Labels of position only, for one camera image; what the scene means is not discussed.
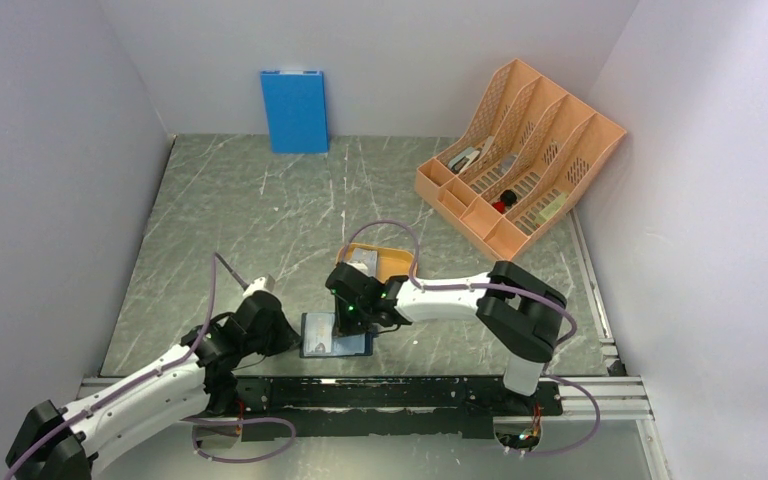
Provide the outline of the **navy blue card holder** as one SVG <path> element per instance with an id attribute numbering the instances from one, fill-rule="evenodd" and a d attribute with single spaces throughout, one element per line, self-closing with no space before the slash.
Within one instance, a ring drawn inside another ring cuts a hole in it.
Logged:
<path id="1" fill-rule="evenodd" d="M 334 336 L 334 347 L 336 355 L 331 357 L 303 357 L 301 355 L 302 347 L 302 332 L 301 332 L 301 344 L 299 355 L 301 358 L 346 358 L 346 357 L 367 357 L 373 355 L 373 340 L 374 335 L 371 333 L 365 333 L 363 335 L 354 335 L 347 337 Z"/>

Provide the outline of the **orange oval tray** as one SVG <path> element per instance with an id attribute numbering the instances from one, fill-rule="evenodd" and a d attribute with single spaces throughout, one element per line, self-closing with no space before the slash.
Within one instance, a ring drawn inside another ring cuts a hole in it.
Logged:
<path id="1" fill-rule="evenodd" d="M 336 262 L 350 262 L 352 251 L 355 248 L 365 248 L 378 252 L 378 273 L 374 278 L 382 283 L 385 283 L 393 276 L 404 276 L 409 273 L 412 273 L 414 276 L 418 275 L 418 266 L 413 264 L 415 260 L 414 254 L 402 249 L 350 243 L 338 251 Z"/>

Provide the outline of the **silver VIP card stack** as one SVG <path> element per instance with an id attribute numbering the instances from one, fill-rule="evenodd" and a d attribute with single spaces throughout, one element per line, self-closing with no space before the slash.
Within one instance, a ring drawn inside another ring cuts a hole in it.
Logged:
<path id="1" fill-rule="evenodd" d="M 370 269 L 368 276 L 375 277 L 378 273 L 378 252 L 365 248 L 355 248 L 352 251 L 350 261 L 366 262 Z"/>

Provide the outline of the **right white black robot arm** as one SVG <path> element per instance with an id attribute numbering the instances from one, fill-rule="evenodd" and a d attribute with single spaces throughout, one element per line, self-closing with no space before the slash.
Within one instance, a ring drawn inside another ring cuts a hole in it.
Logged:
<path id="1" fill-rule="evenodd" d="M 354 335 L 374 325 L 432 320 L 480 321 L 508 351 L 499 391 L 502 406 L 522 414 L 538 399 L 538 383 L 559 342 L 567 300 L 558 290 L 510 261 L 460 279 L 409 275 L 382 282 L 346 262 L 325 286 L 335 299 L 335 329 Z"/>

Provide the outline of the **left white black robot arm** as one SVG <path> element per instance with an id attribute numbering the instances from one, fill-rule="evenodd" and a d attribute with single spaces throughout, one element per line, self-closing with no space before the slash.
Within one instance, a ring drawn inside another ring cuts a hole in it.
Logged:
<path id="1" fill-rule="evenodd" d="M 50 400 L 26 415 L 6 455 L 9 479 L 89 479 L 136 444 L 190 417 L 244 414 L 234 374 L 250 355 L 300 343 L 281 302 L 267 291 L 232 312 L 210 313 L 157 360 L 82 400 Z"/>

